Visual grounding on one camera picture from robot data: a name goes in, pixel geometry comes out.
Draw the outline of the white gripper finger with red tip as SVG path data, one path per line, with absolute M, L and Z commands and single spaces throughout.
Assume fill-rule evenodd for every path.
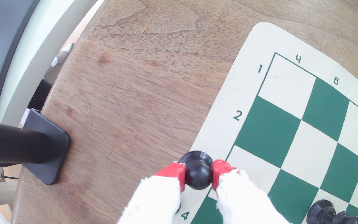
M 172 162 L 141 180 L 118 224 L 171 224 L 185 190 L 184 163 Z
M 225 160 L 212 163 L 212 189 L 224 224 L 290 224 L 244 170 Z

